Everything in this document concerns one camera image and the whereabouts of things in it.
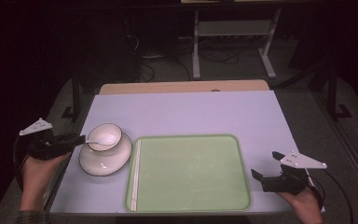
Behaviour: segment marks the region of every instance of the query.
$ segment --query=green tray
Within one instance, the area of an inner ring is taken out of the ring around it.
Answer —
[[[128,211],[238,211],[250,204],[235,136],[160,136],[135,141],[125,201]]]

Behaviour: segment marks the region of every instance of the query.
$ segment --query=spoon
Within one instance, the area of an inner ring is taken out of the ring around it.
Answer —
[[[116,138],[112,134],[106,134],[105,137],[87,139],[86,143],[95,143],[98,145],[110,146],[113,145],[116,141]]]

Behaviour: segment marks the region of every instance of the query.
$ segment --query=hand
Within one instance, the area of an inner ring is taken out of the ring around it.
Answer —
[[[68,152],[48,161],[37,160],[33,157],[26,159],[22,166],[23,193],[20,211],[44,211],[43,196],[48,188],[48,183],[57,166],[70,154]]]
[[[309,188],[305,188],[297,195],[288,192],[277,192],[277,194],[290,204],[302,223],[324,223],[318,200]]]

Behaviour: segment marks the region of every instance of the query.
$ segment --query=person's right hand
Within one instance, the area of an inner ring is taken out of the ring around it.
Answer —
[[[302,223],[324,223],[318,200],[309,188],[305,188],[297,195],[288,192],[277,192],[277,194],[290,204]]]

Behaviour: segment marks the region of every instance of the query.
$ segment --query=wrist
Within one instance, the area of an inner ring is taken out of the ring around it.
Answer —
[[[43,194],[24,191],[21,196],[20,211],[44,211]]]
[[[316,203],[303,203],[293,200],[290,204],[295,211],[297,217],[303,224],[323,224],[324,219]]]

